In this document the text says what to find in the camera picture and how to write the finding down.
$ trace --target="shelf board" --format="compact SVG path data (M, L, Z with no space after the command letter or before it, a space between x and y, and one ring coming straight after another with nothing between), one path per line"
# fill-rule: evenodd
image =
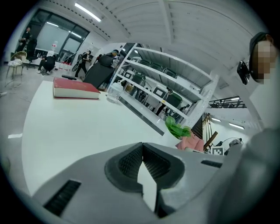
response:
M144 87L138 85L137 83L131 81L128 78L125 78L124 76L120 75L120 74L116 74L118 77L128 81L129 83L131 83L132 85L136 86L137 88L139 88L140 90L144 91L145 93L148 93L149 95L153 96L154 98L156 98L159 102L163 103L164 105L168 106L170 109L174 110L176 113L178 113L180 116L182 116L185 119L188 119L189 117L182 113L179 109L177 109L176 107L174 107L173 105L171 105L170 103L166 102L165 100L163 100L162 98L160 98L159 96L157 96L156 94L148 91L147 89L145 89Z
M206 86L212 81L209 74L180 58L147 48L135 47L135 50L138 51L142 59L158 63L164 68L170 68L178 76L189 80L199 88Z
M203 96L200 95L198 91L182 86L177 82L176 79L163 72L160 72L158 70L155 70L153 68L150 68L148 66L142 65L134 61L126 60L126 62L130 64L130 66L137 72L145 74L146 76L159 82L160 84L171 88L172 90L185 97L186 99L190 100L191 102L203 99Z

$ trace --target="shelving unit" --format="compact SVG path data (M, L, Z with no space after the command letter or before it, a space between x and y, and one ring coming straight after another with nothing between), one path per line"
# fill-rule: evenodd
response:
M208 101L212 97L214 89L216 88L218 78L215 77L212 79L212 77L209 74L205 73L201 69L195 67L194 65L180 58L174 57L172 55L163 52L136 47L136 46L137 44L135 44L132 47L132 49L127 53L125 59L123 60L118 70L116 71L110 83L109 88L113 84L115 78L120 77L123 80L126 80L128 83L132 84L133 86L144 91L148 95L151 95L153 98L157 99L159 102L166 105L167 107L172 109L175 113L183 117L184 120L181 124L192 127L193 124L197 122L197 119L199 119L201 114L204 112L205 105L206 106L208 105ZM160 64L164 68L169 68L170 70L177 73L178 77L173 78L149 66L143 65L135 61L128 60L132 51L138 52L139 56L143 60ZM146 80L150 79L154 83L158 83L161 86L165 86L172 89L175 93L185 98L185 101L190 103L197 102L194 105L193 110L189 112L188 115L186 115L182 113L178 108L175 108L173 105L169 104L168 102L166 102L165 100L163 100L162 98L154 94L153 92L138 85L137 83L133 82L131 79L124 77L123 75L121 75L121 69L122 67L126 67L126 66L130 66L135 71L146 76L147 77ZM202 91L204 92L204 95L201 95L200 94L201 91L199 92L197 89L201 91L202 89L204 89Z

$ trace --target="white table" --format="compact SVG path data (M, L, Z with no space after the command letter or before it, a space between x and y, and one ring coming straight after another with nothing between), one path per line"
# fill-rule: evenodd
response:
M26 115L22 164L30 195L75 161L136 142L160 143L162 136L126 106L106 100L55 99L43 81Z

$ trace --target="pink cushion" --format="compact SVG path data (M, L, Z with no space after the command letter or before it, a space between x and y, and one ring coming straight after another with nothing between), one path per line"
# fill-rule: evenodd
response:
M191 137L182 137L176 147L185 150L186 147L203 152L204 141L191 132Z

